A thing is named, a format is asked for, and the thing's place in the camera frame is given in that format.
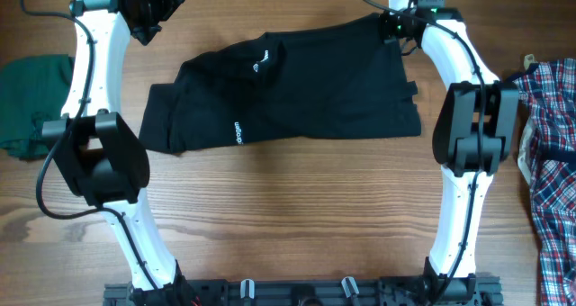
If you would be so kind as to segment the black t-shirt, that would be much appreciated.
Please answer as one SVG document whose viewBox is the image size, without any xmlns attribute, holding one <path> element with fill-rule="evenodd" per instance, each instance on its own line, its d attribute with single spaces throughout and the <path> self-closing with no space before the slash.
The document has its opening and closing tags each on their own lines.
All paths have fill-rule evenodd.
<svg viewBox="0 0 576 306">
<path fill-rule="evenodd" d="M 372 13 L 328 28 L 267 32 L 184 62 L 154 84 L 139 131 L 149 150 L 241 146 L 296 137 L 416 137 L 417 86 Z"/>
</svg>

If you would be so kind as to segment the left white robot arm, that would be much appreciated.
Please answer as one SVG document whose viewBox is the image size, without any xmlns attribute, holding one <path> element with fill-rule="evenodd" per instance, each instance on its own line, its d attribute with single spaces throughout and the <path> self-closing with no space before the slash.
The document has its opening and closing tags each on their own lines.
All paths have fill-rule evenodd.
<svg viewBox="0 0 576 306">
<path fill-rule="evenodd" d="M 185 0 L 72 0 L 72 84 L 42 137 L 70 191 L 101 214 L 130 266 L 129 283 L 106 287 L 107 305 L 195 305 L 194 289 L 161 238 L 147 199 L 147 151 L 121 116 L 122 66 L 131 39 L 147 45 Z"/>
</svg>

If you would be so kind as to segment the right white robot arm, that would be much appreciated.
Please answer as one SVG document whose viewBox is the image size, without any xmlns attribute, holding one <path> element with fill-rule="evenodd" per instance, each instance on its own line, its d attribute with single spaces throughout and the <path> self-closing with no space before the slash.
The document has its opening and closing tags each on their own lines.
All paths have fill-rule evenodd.
<svg viewBox="0 0 576 306">
<path fill-rule="evenodd" d="M 487 68 L 460 12 L 444 0 L 388 0 L 383 10 L 385 30 L 414 40 L 446 88 L 432 139 L 442 172 L 436 238 L 422 276 L 406 290 L 420 305 L 466 305 L 488 282 L 476 273 L 476 240 L 483 202 L 509 155 L 518 88 Z"/>
</svg>

